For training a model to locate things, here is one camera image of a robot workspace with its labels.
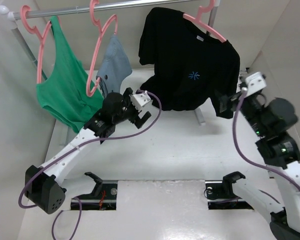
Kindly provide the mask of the black t shirt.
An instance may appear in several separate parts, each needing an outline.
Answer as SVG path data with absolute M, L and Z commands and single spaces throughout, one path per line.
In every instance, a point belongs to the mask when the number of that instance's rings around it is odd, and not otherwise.
M 210 99 L 217 117 L 232 119 L 219 98 L 236 93 L 240 56 L 229 41 L 207 35 L 183 15 L 154 7 L 146 16 L 138 56 L 142 66 L 154 66 L 154 75 L 140 89 L 155 94 L 152 105 L 164 111 L 193 111 Z

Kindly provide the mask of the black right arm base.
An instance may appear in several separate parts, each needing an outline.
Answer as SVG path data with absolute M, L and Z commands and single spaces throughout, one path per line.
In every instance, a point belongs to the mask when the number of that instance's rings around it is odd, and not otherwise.
M 225 175 L 222 180 L 206 180 L 204 197 L 208 210 L 253 210 L 242 198 L 234 194 L 232 184 L 246 177 L 239 171 Z

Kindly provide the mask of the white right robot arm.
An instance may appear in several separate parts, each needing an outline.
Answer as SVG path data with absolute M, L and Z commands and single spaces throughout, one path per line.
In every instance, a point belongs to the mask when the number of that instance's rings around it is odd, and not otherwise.
M 222 179 L 221 191 L 227 197 L 237 197 L 247 202 L 269 224 L 277 240 L 300 240 L 300 150 L 287 130 L 298 122 L 294 106 L 284 98 L 275 98 L 268 105 L 257 97 L 242 91 L 223 100 L 232 110 L 232 137 L 234 146 L 243 160 L 250 165 L 273 174 L 283 202 L 251 185 L 236 171 Z M 258 136 L 255 143 L 264 164 L 249 160 L 240 150 L 237 139 L 237 118 L 241 113 Z

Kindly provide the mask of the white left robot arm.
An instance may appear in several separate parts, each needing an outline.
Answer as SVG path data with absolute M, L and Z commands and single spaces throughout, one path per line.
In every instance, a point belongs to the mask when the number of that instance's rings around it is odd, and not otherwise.
M 140 129 L 151 117 L 148 111 L 139 116 L 151 100 L 149 91 L 133 92 L 130 87 L 123 94 L 109 93 L 101 108 L 66 147 L 41 166 L 31 165 L 25 171 L 21 197 L 26 197 L 48 215 L 55 213 L 66 198 L 67 189 L 62 184 L 69 172 L 88 152 L 88 145 L 113 140 L 112 134 L 116 126 L 125 121 Z

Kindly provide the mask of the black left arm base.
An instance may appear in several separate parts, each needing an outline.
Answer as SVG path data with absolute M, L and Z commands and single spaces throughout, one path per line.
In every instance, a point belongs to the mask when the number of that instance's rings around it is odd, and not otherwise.
M 77 196 L 83 211 L 115 211 L 117 208 L 118 181 L 102 180 L 92 172 L 84 175 L 93 180 L 93 189 Z

